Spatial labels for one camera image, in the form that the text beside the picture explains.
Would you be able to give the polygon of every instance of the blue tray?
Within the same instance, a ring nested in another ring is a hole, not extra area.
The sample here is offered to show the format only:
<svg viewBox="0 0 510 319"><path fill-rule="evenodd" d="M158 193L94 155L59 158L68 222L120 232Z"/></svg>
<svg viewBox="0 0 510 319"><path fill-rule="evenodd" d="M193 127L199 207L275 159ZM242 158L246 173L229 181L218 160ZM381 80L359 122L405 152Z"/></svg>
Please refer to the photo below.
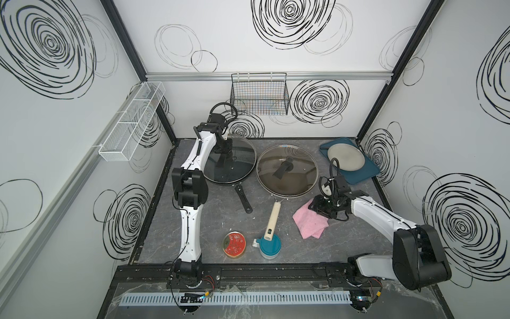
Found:
<svg viewBox="0 0 510 319"><path fill-rule="evenodd" d="M319 151L322 153L322 155L325 156L325 158L329 161L329 158L327 157L327 150L335 145L335 144L349 144L354 146L355 148L359 149L349 138L347 137L340 137L334 141L324 143L321 146L319 146ZM339 169L338 171L345 177L345 180L347 183L354 185L359 182L363 182L364 180L368 180L369 178L372 178L380 173L379 167L372 162L371 159L369 159L365 154L365 165L363 165L362 168L354 171L349 170L343 170Z"/></svg>

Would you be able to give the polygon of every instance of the black wire basket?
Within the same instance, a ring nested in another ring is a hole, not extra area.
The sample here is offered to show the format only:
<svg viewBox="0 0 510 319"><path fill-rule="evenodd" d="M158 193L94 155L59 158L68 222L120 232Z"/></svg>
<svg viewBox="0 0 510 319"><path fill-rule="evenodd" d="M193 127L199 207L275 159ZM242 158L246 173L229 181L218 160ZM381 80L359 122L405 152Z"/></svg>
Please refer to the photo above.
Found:
<svg viewBox="0 0 510 319"><path fill-rule="evenodd" d="M240 112L287 115L290 97L286 73L234 73L230 103Z"/></svg>

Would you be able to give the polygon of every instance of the pink cloth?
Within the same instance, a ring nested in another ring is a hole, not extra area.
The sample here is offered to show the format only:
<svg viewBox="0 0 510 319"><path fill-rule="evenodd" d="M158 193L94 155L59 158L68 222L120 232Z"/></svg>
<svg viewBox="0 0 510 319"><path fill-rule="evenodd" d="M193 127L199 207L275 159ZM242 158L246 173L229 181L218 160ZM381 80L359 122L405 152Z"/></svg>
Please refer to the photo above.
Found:
<svg viewBox="0 0 510 319"><path fill-rule="evenodd" d="M327 224L327 217L321 216L313 210L308 209L308 205L310 205L312 200L313 199L309 200L292 215L303 239L310 236L319 238L324 228L329 226Z"/></svg>

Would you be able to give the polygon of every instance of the gray countertop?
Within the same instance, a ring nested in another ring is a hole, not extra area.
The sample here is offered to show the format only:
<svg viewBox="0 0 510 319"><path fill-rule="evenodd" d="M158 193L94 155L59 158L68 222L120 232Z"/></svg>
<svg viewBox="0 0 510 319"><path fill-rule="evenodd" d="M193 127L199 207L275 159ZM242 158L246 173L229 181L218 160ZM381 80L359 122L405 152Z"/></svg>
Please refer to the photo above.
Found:
<svg viewBox="0 0 510 319"><path fill-rule="evenodd" d="M257 155L271 146L291 144L309 152L317 162L319 176L328 176L329 161L319 152L319 145L329 140L317 139L253 139L250 140ZM180 167L188 157L194 140L181 140L175 152L172 167ZM330 219L319 239L303 239L292 218L294 212L313 196L319 194L314 189L296 199L284 200L276 224L275 234L282 241L280 254L272 260L264 259L258 249L251 246L254 238L261 238L271 214L274 197L258 182L255 172L242 182L244 192L253 213L247 214L232 186L210 183L209 197L205 203L200 225L200 245L203 263L316 263L321 261L346 261L347 257L361 253L390 254L391 243L373 227L353 215L349 221ZM370 194L377 202L380 197L371 179L352 186ZM172 261L180 251L181 214L172 205L173 187L169 178L166 181L156 213L138 259L138 263L163 263ZM225 255L221 243L231 231L241 232L247 241L245 253L236 259Z"/></svg>

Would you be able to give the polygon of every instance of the wooden handle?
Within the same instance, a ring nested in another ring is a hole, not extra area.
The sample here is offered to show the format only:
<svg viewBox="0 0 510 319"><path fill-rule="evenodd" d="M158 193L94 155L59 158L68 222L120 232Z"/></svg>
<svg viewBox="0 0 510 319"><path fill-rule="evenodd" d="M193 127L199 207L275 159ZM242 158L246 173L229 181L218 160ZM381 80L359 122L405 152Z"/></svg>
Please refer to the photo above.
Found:
<svg viewBox="0 0 510 319"><path fill-rule="evenodd" d="M280 214L280 207L282 206L279 202L274 202L273 210L271 211L271 217L269 217L269 222L267 223L266 233L264 234L265 240L273 240L274 228L276 226L276 221L278 220L278 214Z"/></svg>

